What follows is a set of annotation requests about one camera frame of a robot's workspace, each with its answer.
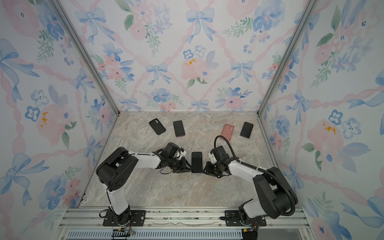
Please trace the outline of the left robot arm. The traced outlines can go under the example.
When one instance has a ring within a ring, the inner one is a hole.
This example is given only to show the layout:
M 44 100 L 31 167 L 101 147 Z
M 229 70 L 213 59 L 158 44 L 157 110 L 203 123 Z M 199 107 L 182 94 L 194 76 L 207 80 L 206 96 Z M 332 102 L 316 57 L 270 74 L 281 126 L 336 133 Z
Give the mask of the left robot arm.
M 96 169 L 96 175 L 106 187 L 109 207 L 103 216 L 104 227 L 142 226 L 145 211 L 131 211 L 124 185 L 135 169 L 163 169 L 172 173 L 187 173 L 192 170 L 185 155 L 187 152 L 173 143 L 150 154 L 131 153 L 124 147 L 117 148 Z

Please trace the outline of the blue phone black screen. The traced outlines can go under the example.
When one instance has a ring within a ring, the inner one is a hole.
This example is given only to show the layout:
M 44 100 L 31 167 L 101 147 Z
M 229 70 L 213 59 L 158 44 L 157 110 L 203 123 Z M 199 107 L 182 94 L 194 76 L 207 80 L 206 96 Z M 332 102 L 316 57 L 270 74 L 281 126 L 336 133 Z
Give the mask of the blue phone black screen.
M 203 172 L 203 154 L 202 152 L 192 152 L 192 173 Z

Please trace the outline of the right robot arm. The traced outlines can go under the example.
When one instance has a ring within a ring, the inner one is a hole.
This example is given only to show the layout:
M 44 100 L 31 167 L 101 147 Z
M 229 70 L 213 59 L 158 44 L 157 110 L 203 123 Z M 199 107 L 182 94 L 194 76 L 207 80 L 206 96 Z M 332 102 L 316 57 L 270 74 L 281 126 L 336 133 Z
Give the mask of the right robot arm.
M 240 205 L 239 216 L 236 218 L 245 226 L 256 223 L 258 218 L 288 217 L 296 211 L 298 198 L 276 167 L 263 169 L 244 161 L 232 161 L 229 164 L 224 161 L 215 164 L 208 162 L 203 173 L 218 179 L 236 176 L 254 185 L 257 197 Z

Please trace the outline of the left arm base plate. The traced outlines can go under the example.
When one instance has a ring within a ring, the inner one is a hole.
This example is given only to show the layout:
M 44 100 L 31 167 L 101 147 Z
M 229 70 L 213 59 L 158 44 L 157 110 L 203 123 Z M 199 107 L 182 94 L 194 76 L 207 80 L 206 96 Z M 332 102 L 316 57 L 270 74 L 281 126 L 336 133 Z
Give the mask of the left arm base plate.
M 106 216 L 103 217 L 104 227 L 143 227 L 146 218 L 145 210 L 130 210 L 116 215 L 112 210 L 108 210 Z

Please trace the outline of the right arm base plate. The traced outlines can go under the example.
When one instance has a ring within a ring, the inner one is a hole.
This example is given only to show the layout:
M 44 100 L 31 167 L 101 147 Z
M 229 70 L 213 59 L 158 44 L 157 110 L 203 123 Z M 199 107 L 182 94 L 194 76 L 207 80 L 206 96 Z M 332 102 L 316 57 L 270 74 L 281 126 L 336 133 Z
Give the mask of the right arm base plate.
M 266 219 L 263 216 L 250 218 L 243 211 L 226 210 L 225 215 L 220 217 L 221 221 L 226 222 L 227 227 L 266 227 Z

